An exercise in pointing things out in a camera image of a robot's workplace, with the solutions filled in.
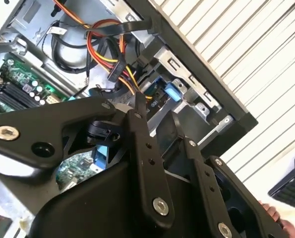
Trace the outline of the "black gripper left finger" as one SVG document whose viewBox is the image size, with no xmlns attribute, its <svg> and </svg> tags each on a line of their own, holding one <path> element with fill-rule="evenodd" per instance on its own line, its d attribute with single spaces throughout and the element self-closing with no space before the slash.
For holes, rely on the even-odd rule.
<svg viewBox="0 0 295 238">
<path fill-rule="evenodd" d="M 0 114 L 0 174 L 46 183 L 62 161 L 105 145 L 132 166 L 134 208 L 149 223 L 172 223 L 175 211 L 159 147 L 150 136 L 143 94 L 123 112 L 88 97 Z"/>
</svg>

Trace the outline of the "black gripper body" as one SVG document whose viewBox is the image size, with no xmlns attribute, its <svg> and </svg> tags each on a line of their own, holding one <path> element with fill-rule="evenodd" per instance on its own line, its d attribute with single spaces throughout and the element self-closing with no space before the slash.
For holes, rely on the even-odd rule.
<svg viewBox="0 0 295 238">
<path fill-rule="evenodd" d="M 36 215 L 30 238 L 209 238 L 208 223 L 193 206 L 187 180 L 169 173 L 175 221 L 167 231 L 138 218 L 126 162 L 93 176 L 51 199 Z"/>
</svg>

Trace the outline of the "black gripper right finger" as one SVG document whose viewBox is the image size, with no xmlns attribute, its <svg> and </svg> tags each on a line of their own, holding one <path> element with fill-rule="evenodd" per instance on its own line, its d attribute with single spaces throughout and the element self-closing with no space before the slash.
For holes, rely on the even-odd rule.
<svg viewBox="0 0 295 238">
<path fill-rule="evenodd" d="M 247 238 L 284 238 L 286 232 L 264 210 L 231 169 L 218 157 L 204 160 L 188 138 L 176 113 L 171 113 L 175 140 L 183 148 L 185 174 L 190 178 L 193 206 L 205 238 L 239 238 L 244 225 Z"/>
</svg>

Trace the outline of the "bare person hand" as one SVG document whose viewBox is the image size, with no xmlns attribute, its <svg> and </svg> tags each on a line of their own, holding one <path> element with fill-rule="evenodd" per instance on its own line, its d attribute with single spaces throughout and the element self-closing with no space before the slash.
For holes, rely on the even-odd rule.
<svg viewBox="0 0 295 238">
<path fill-rule="evenodd" d="M 281 219 L 280 213 L 274 206 L 271 206 L 268 203 L 263 203 L 261 200 L 259 200 L 259 203 L 273 218 L 275 222 L 280 222 L 282 224 L 282 230 L 289 235 L 289 238 L 295 238 L 295 226 L 291 222 L 289 222 L 288 220 Z"/>
</svg>

